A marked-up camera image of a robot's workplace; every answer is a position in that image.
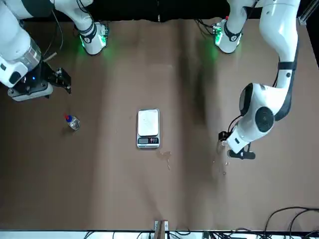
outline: brown table surface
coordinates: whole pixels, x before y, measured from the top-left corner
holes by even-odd
[[[29,28],[45,49],[54,24]],[[172,230],[261,230],[276,209],[319,207],[319,71],[305,27],[292,110],[252,144],[256,159],[243,161],[216,143],[239,114],[242,89],[276,77],[278,57],[257,20],[231,55],[192,20],[111,23],[97,56],[84,52],[72,23],[62,28],[63,50],[50,64],[70,74],[72,95],[56,88],[49,100],[17,103],[1,89],[1,229],[152,230],[166,219]],[[136,148],[143,108],[160,110],[159,150]],[[64,112],[80,119],[79,131],[69,131]],[[269,228],[287,230],[295,214],[278,214]],[[309,213],[294,230],[317,222]]]

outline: robotic arm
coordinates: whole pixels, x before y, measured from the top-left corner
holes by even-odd
[[[0,0],[0,82],[16,101],[46,96],[52,86],[71,93],[71,78],[62,69],[53,71],[44,62],[39,47],[20,26],[18,19],[47,17],[54,7],[77,26],[85,50],[98,54],[106,46],[107,28],[94,23],[83,10],[93,0]]]
[[[229,156],[249,158],[244,151],[250,142],[267,135],[275,121],[290,111],[292,88],[298,56],[296,16],[300,0],[228,0],[230,15],[223,20],[215,44],[224,52],[231,53],[239,43],[243,24],[247,18],[245,6],[263,7],[260,32],[265,41],[279,55],[277,77],[273,86],[250,83],[242,91],[239,100],[242,118],[231,132],[221,132],[220,140],[226,140],[231,148]]]

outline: digital kitchen scale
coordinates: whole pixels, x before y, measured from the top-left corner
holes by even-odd
[[[138,148],[160,146],[160,111],[158,109],[139,110],[137,127]]]

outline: water spill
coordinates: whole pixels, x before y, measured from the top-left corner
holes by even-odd
[[[169,166],[169,158],[171,157],[171,152],[170,151],[166,151],[164,153],[161,153],[160,150],[156,151],[156,156],[160,159],[160,160],[164,160],[167,161],[167,167],[170,170],[170,166]]]

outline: plastic bottle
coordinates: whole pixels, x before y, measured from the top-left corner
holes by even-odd
[[[74,131],[76,131],[80,128],[81,123],[77,117],[64,115],[64,118],[68,122],[71,129],[73,129]]]

